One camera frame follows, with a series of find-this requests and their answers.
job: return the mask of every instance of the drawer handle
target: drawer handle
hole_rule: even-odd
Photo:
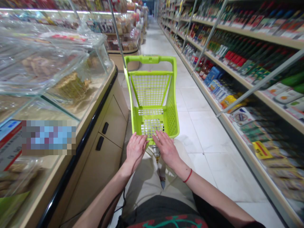
[[[103,134],[107,133],[108,126],[109,126],[108,122],[105,122],[104,128],[102,129],[102,133],[103,133]]]
[[[98,140],[98,143],[97,143],[97,146],[96,146],[96,150],[100,150],[101,149],[101,146],[102,146],[102,143],[104,142],[104,138],[102,136],[100,136],[99,140]]]

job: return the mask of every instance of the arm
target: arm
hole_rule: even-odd
[[[136,132],[131,136],[127,146],[127,159],[115,176],[103,188],[94,201],[78,219],[73,228],[95,228],[99,225],[103,214],[113,199],[127,185],[131,175],[136,170],[145,153],[147,136],[137,136]]]
[[[179,157],[173,140],[166,133],[156,131],[153,140],[158,146],[164,162],[181,178],[187,180],[190,175],[190,167]],[[186,182],[187,186],[216,208],[234,227],[240,228],[255,221],[247,212],[240,208],[229,197],[224,195],[216,187],[192,171],[191,176]]]

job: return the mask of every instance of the wrist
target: wrist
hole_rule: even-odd
[[[191,172],[191,168],[183,160],[172,169],[182,181],[185,181]]]
[[[120,167],[122,175],[124,175],[124,176],[131,176],[133,174],[133,171],[132,171],[133,167],[134,167],[134,163],[133,162],[125,160],[125,162]]]

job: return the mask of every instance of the wooden cabinet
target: wooden cabinet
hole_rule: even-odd
[[[103,134],[113,143],[122,148],[126,133],[122,129],[126,129],[126,127],[127,121],[125,120],[115,97],[112,96],[108,110],[99,128],[99,133]]]
[[[70,201],[66,218],[86,209],[119,169],[121,148],[98,133]]]

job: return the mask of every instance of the cart basket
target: cart basket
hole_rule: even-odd
[[[158,64],[167,61],[172,64],[172,71],[131,71],[124,69],[128,84],[132,132],[147,135],[149,145],[155,145],[152,134],[156,130],[166,132],[170,138],[175,138],[180,132],[176,98],[176,58],[171,56],[125,56],[126,65],[131,61],[143,64]],[[138,107],[134,105],[132,94],[136,97]]]

